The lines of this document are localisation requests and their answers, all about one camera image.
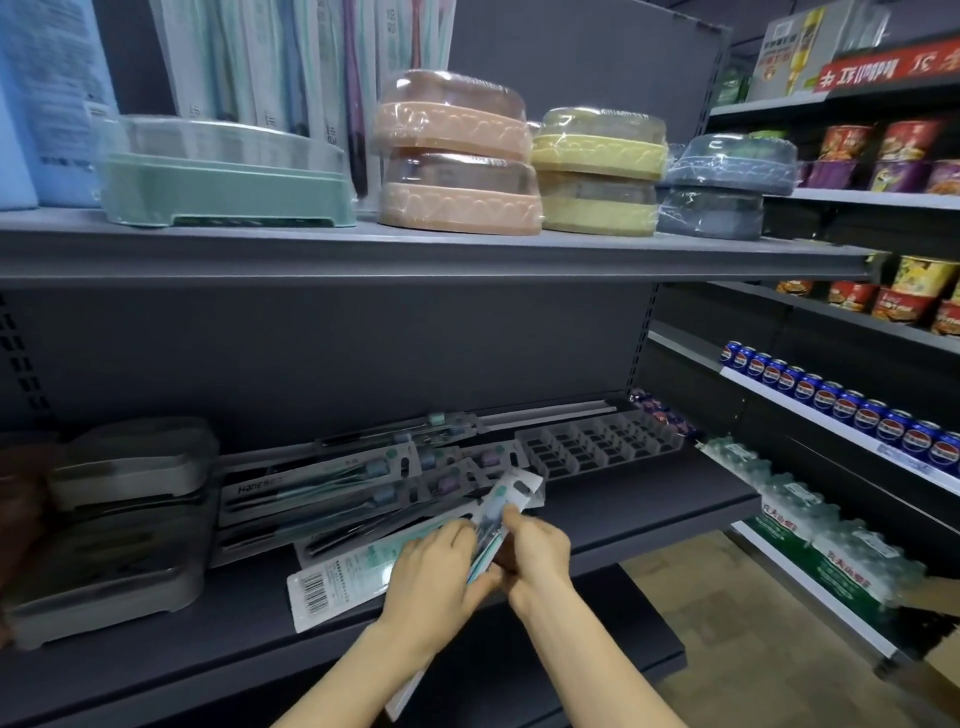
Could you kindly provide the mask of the person's right hand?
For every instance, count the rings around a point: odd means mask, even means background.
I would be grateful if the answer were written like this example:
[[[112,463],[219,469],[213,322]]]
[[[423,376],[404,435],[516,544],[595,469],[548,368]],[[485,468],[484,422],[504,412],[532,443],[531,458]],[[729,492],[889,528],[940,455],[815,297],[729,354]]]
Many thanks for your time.
[[[509,600],[514,613],[523,621],[546,612],[546,608],[563,601],[573,593],[570,578],[570,539],[554,525],[535,516],[536,526],[536,576],[534,586],[529,587],[520,600]],[[493,561],[498,566],[498,552]]]

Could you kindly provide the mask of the person's left hand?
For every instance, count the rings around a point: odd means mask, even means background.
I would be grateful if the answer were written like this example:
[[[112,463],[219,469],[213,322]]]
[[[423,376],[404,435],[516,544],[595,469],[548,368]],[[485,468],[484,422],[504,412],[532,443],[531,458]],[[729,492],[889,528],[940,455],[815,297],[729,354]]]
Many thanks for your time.
[[[376,624],[410,667],[424,668],[501,586],[495,564],[471,577],[476,543],[474,524],[457,518],[407,542],[394,562]]]

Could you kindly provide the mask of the teal toothbrush blister pack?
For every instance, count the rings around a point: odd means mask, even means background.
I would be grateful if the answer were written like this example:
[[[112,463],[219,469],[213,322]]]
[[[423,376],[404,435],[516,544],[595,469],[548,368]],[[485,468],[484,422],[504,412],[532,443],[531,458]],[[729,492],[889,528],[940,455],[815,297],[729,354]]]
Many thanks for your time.
[[[382,706],[428,667],[503,579],[517,597],[570,584],[570,540],[519,513],[519,498],[507,492],[517,482],[529,486],[532,478],[508,476],[478,508],[477,520],[450,520],[402,547],[370,629],[370,680],[378,683],[372,694]]]

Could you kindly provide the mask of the person's left forearm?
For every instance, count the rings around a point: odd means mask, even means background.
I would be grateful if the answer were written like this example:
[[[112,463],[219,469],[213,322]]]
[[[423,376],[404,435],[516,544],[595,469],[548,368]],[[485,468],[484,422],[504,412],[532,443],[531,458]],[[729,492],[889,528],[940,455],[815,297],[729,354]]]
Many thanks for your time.
[[[387,702],[451,640],[382,620],[270,728],[372,728]]]

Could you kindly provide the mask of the person's right forearm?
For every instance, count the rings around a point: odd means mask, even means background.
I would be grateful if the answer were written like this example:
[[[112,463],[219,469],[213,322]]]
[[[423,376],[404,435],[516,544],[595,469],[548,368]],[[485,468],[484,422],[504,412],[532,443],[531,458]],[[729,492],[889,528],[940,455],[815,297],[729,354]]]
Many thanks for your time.
[[[627,658],[568,577],[512,577],[510,606],[572,728],[688,728]]]

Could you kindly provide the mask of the clear plastic divider tray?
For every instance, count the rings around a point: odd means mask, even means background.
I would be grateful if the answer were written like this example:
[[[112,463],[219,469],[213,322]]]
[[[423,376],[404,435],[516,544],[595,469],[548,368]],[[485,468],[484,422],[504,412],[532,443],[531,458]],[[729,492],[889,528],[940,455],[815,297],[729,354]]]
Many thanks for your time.
[[[629,428],[636,409],[516,431],[530,466],[546,482],[592,475],[622,465],[680,452]]]

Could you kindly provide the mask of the white barcode toothbrush pack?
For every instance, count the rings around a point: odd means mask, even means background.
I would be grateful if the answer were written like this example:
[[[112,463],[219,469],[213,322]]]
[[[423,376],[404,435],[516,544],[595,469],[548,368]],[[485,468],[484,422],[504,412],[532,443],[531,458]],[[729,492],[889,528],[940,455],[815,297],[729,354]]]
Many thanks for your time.
[[[302,634],[383,596],[403,547],[456,519],[469,520],[477,501],[313,564],[287,578],[294,632]]]

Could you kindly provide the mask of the grey metal shelf rack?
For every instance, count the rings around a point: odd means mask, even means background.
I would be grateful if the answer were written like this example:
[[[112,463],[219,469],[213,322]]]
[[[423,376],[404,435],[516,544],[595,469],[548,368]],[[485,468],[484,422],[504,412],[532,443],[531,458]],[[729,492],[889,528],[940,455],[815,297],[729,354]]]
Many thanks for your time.
[[[442,409],[625,397],[658,285],[825,280],[867,249],[548,231],[136,229],[0,212],[0,431],[210,420],[255,451]],[[216,568],[200,597],[0,650],[0,728],[139,728],[333,662],[381,600],[298,634],[292,550]]]

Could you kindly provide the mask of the yellow soap box clear lid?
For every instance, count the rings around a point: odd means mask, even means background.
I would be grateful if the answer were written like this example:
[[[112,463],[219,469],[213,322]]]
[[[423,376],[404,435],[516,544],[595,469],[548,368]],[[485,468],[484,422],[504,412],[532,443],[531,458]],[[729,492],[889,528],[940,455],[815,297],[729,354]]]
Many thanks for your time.
[[[579,172],[537,171],[542,227],[611,237],[652,237],[659,204],[652,181]]]
[[[655,116],[591,106],[550,109],[533,137],[531,164],[559,171],[660,181],[666,123]]]

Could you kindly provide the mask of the orange soap box clear lid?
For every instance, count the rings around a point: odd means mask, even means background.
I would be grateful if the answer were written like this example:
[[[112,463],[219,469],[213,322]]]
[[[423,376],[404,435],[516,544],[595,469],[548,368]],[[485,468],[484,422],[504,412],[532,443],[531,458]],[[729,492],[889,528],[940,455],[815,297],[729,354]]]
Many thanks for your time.
[[[519,93],[444,70],[411,69],[389,82],[373,116],[372,145],[448,151],[528,164],[533,138]]]
[[[532,237],[544,207],[534,168],[453,151],[398,150],[386,162],[377,222],[445,233]]]

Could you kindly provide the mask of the blue-grey soap box clear lid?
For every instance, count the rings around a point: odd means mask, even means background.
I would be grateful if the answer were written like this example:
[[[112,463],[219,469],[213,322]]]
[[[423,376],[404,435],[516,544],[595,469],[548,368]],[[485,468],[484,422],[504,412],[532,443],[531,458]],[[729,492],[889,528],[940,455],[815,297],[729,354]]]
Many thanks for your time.
[[[694,137],[666,171],[671,188],[723,188],[787,196],[796,187],[798,149],[782,138],[719,132]]]
[[[659,233],[729,240],[759,240],[763,226],[760,193],[716,187],[670,187],[660,203]]]

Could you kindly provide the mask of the grey soap box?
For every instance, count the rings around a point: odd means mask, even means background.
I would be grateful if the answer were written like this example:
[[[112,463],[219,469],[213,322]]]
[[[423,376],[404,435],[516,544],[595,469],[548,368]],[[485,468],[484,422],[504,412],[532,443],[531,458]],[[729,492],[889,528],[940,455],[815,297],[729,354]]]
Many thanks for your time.
[[[205,584],[213,516],[186,504],[130,510],[45,537],[0,590],[13,644],[64,638],[182,610]]]

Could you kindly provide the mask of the brown cardboard box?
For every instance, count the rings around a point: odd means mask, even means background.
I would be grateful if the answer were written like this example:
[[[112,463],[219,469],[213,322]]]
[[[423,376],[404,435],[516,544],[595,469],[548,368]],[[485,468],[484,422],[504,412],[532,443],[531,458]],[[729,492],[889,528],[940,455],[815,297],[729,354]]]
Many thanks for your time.
[[[923,577],[904,588],[899,602],[904,608],[937,618],[936,637],[929,638],[922,663],[960,690],[960,577]]]

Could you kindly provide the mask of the dark food shelf unit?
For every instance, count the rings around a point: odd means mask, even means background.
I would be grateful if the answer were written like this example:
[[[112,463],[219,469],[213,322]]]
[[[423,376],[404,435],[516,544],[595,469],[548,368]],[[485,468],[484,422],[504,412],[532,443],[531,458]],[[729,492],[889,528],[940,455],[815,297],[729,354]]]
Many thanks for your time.
[[[960,17],[945,30],[838,58],[960,35]],[[816,158],[827,127],[933,116],[960,118],[960,74],[901,80],[840,93],[813,93],[721,106],[710,132],[785,132]],[[960,261],[960,197],[798,187],[769,197],[764,231],[775,238],[867,251],[866,273],[828,273],[807,281],[876,283],[886,258]],[[926,565],[927,577],[960,577],[960,494],[889,463],[820,425],[726,379],[718,358],[730,341],[782,359],[871,399],[960,431],[960,341],[851,313],[820,301],[778,293],[779,282],[669,284],[661,289],[640,386],[670,405],[704,435],[731,436],[859,519],[887,543]],[[738,546],[824,615],[830,626],[872,661],[922,725],[960,728],[960,689],[924,666],[937,617],[899,605],[866,617],[852,611],[813,576],[809,546],[780,550],[745,517],[731,530]]]

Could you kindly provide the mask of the row of standing toothbrush packs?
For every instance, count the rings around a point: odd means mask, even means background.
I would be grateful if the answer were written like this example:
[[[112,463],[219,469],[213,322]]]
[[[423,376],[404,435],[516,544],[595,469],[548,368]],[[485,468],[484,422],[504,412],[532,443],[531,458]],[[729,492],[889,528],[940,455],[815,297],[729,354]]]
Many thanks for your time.
[[[266,127],[342,152],[359,212],[383,162],[374,115],[411,69],[447,70],[457,0],[150,0],[174,107],[189,119]]]

